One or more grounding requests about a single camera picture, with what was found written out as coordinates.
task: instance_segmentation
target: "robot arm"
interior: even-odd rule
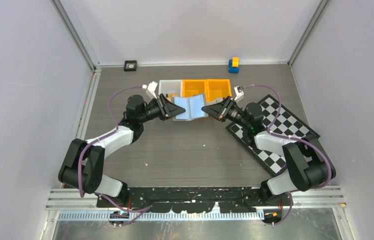
[[[260,188],[261,197],[265,200],[290,191],[304,192],[323,184],[327,179],[328,169],[321,156],[301,142],[270,135],[262,124],[264,116],[261,106],[250,102],[243,110],[237,106],[237,102],[243,99],[244,92],[239,86],[236,86],[234,91],[235,98],[228,96],[222,102],[202,107],[202,111],[220,122],[228,119],[246,128],[243,139],[247,139],[250,146],[285,158],[288,172],[263,181]],[[316,136],[307,135],[302,139],[327,156]],[[311,157],[311,161],[307,162],[305,157]],[[331,166],[331,178],[334,178],[336,170],[329,159],[328,162]]]
[[[89,143],[98,140],[86,150],[83,156],[83,160],[88,158],[88,161],[81,167],[82,189],[88,194],[100,193],[112,197],[120,195],[127,184],[103,174],[105,158],[123,146],[137,141],[143,133],[143,123],[155,118],[165,121],[186,111],[171,103],[163,94],[155,98],[154,89],[151,90],[153,85],[149,84],[143,88],[152,98],[151,101],[147,104],[140,95],[130,96],[117,129],[114,128],[99,137],[88,140],[74,139],[70,143],[59,171],[60,182],[78,188],[78,162],[81,152]]]

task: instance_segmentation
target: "cable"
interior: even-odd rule
[[[277,226],[279,224],[281,224],[282,222],[284,222],[287,217],[290,215],[290,213],[292,212],[292,209],[293,209],[293,197],[292,197],[292,194],[290,192],[286,192],[285,194],[287,194],[287,198],[290,199],[290,207],[288,208],[288,211],[287,213],[285,214],[285,216],[283,218],[281,218],[281,220],[279,222],[276,222],[276,223],[266,223],[266,222],[263,222],[264,224],[266,225],[270,225],[270,226]]]
[[[112,110],[111,110],[111,102],[112,100],[117,96],[119,95],[120,93],[122,92],[125,92],[127,90],[130,90],[130,89],[137,89],[137,88],[142,88],[141,86],[133,86],[133,87],[129,87],[129,88],[125,88],[125,89],[122,89],[121,91],[115,93],[112,97],[110,97],[109,101],[107,102],[107,110],[109,111],[109,114],[110,116],[113,118],[113,120],[115,121],[115,129],[113,129],[112,131],[108,132],[107,134],[101,136],[101,137],[98,137],[96,139],[94,139],[93,141],[89,142],[87,144],[87,146],[85,146],[80,155],[79,155],[79,159],[78,159],[78,189],[79,189],[79,195],[81,196],[81,198],[84,197],[84,191],[83,191],[83,178],[82,178],[82,161],[83,161],[83,158],[84,158],[84,155],[86,154],[86,151],[95,143],[99,142],[99,141],[102,141],[110,136],[112,136],[113,134],[117,133],[118,132],[118,126],[119,126],[119,120],[117,120],[117,118],[115,117],[115,115],[112,113]],[[148,206],[148,207],[145,207],[145,208],[142,208],[142,209],[139,209],[139,210],[129,210],[129,209],[124,209],[122,208],[121,206],[119,206],[118,204],[116,204],[114,201],[112,201],[112,199],[105,195],[105,194],[101,194],[101,196],[106,199],[107,201],[109,201],[112,205],[114,205],[116,208],[122,210],[122,211],[125,211],[125,212],[128,212],[128,213],[140,213],[138,216],[136,216],[135,218],[129,220],[128,222],[125,222],[123,224],[121,224],[120,226],[127,226],[127,225],[130,225],[132,224],[135,220],[137,220],[139,217],[141,217],[144,213],[146,213],[151,207],[152,205]]]
[[[267,88],[267,89],[270,89],[272,90],[275,95],[277,96],[277,100],[278,100],[278,110],[277,110],[277,113],[275,114],[275,117],[274,119],[272,120],[272,122],[268,125],[268,127],[266,128],[267,132],[269,135],[272,135],[274,137],[278,137],[278,138],[281,138],[281,139],[287,139],[287,140],[294,140],[294,141],[298,141],[300,143],[303,143],[305,145],[307,145],[308,147],[312,148],[316,153],[318,153],[322,159],[324,160],[324,163],[325,165],[327,166],[327,179],[325,180],[325,182],[321,185],[318,185],[316,186],[315,188],[317,189],[320,189],[320,188],[323,188],[325,186],[327,186],[329,183],[330,183],[330,180],[332,179],[332,169],[331,169],[331,166],[330,166],[330,163],[329,163],[329,160],[327,159],[327,157],[321,152],[321,150],[319,150],[316,146],[314,146],[312,143],[308,142],[308,141],[305,141],[301,138],[298,138],[298,137],[293,137],[293,136],[285,136],[285,135],[281,135],[281,134],[277,134],[275,132],[272,132],[270,130],[270,128],[274,125],[274,123],[276,122],[277,118],[279,117],[280,115],[280,112],[281,112],[281,107],[282,107],[282,103],[281,103],[281,98],[280,98],[280,95],[278,94],[278,92],[270,87],[270,86],[266,86],[266,85],[260,85],[260,84],[251,84],[251,85],[247,85],[245,86],[244,88],[247,89],[247,88],[253,88],[253,87],[263,87],[263,88]]]
[[[115,206],[116,208],[118,208],[118,209],[120,209],[120,210],[122,210],[122,211],[124,211],[124,212],[127,212],[127,213],[142,213],[142,212],[145,212],[145,211],[149,210],[149,209],[152,207],[152,205],[150,205],[150,206],[147,206],[147,207],[142,208],[142,209],[140,209],[140,210],[129,210],[129,209],[124,209],[124,208],[122,208],[121,206],[119,206],[118,204],[116,204],[114,201],[112,201],[112,199],[111,199],[108,195],[104,195],[104,194],[102,194],[101,196],[102,196],[104,199],[106,199],[110,204],[112,204],[113,206]]]
[[[82,149],[81,151],[81,154],[79,155],[79,158],[78,158],[78,189],[79,189],[79,196],[81,198],[84,198],[84,191],[83,191],[83,177],[82,177],[82,161],[83,161],[83,158],[84,158],[84,155],[86,154],[86,151],[95,143],[97,143],[98,141],[101,141],[109,136],[112,136],[113,134],[115,134],[117,131],[118,131],[118,124],[119,124],[119,121],[117,120],[117,118],[115,117],[115,115],[112,113],[112,110],[111,110],[111,102],[112,100],[120,93],[122,92],[125,92],[127,90],[130,90],[130,89],[138,89],[138,88],[142,88],[141,86],[132,86],[132,87],[128,87],[128,88],[125,88],[125,89],[122,89],[120,90],[119,92],[115,93],[112,97],[110,97],[109,101],[107,102],[107,110],[109,111],[109,114],[110,116],[112,116],[113,120],[115,121],[115,129],[111,132],[109,132],[108,134],[102,136],[102,137],[99,137],[93,141],[91,141],[90,143],[87,144],[87,146],[84,147],[84,149]]]
[[[110,116],[113,118],[113,120],[115,121],[115,126],[116,126],[116,130],[118,131],[118,124],[120,123],[120,121],[117,120],[117,118],[115,117],[114,113],[112,112],[111,110],[111,102],[112,100],[120,93],[122,92],[125,92],[127,90],[130,90],[130,89],[141,89],[143,88],[142,86],[132,86],[132,87],[128,87],[128,88],[125,88],[125,89],[122,89],[121,91],[115,93],[113,96],[110,97],[109,101],[107,102],[107,110],[109,111],[109,114]]]
[[[245,86],[244,88],[247,89],[247,88],[253,88],[253,87],[262,87],[262,88],[267,88],[267,89],[270,89],[272,90],[275,95],[277,96],[277,100],[278,100],[278,110],[277,110],[277,113],[275,114],[275,117],[274,119],[272,120],[272,122],[268,125],[268,127],[266,128],[266,131],[268,132],[269,135],[272,135],[274,137],[278,137],[278,138],[281,138],[281,139],[288,139],[288,140],[294,140],[294,141],[298,141],[300,143],[303,143],[305,145],[307,145],[308,147],[312,148],[315,152],[317,152],[321,157],[322,159],[324,159],[324,163],[325,165],[327,166],[327,179],[325,180],[325,182],[321,185],[318,185],[316,188],[317,189],[320,189],[320,188],[323,188],[325,186],[327,186],[329,183],[330,183],[330,180],[332,179],[332,169],[331,169],[331,166],[330,166],[330,163],[327,159],[327,157],[316,147],[314,146],[312,143],[310,142],[307,142],[305,140],[302,140],[301,138],[298,138],[298,137],[291,137],[291,136],[284,136],[284,135],[281,135],[281,134],[277,134],[275,132],[272,132],[270,129],[271,127],[274,125],[274,123],[276,122],[277,118],[279,117],[280,115],[280,112],[281,112],[281,108],[282,108],[282,103],[281,103],[281,98],[280,98],[280,95],[278,94],[278,92],[270,87],[270,86],[267,86],[267,85],[261,85],[261,84],[251,84],[251,85],[247,85]],[[286,192],[287,194],[287,197],[290,198],[290,207],[287,211],[287,214],[277,223],[273,223],[271,224],[272,226],[277,226],[279,224],[281,224],[282,222],[284,222],[286,220],[286,218],[290,215],[290,213],[292,212],[292,208],[293,208],[293,198],[292,198],[292,194],[290,192]]]

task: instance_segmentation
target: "white wall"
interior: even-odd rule
[[[331,1],[293,71],[359,239],[374,240],[374,1]]]
[[[49,0],[0,1],[0,239],[39,232],[90,77]]]
[[[240,63],[287,62],[319,0],[63,2],[91,43],[90,55],[101,65],[121,65],[225,63],[232,56]]]

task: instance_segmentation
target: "yellow block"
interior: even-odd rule
[[[207,79],[207,102],[228,96],[232,96],[229,79]]]
[[[236,57],[236,56],[232,58],[232,67],[233,68],[238,68],[239,67],[239,58]]]

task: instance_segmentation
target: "small black square object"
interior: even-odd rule
[[[125,61],[123,70],[125,72],[135,72],[137,70],[137,60]]]

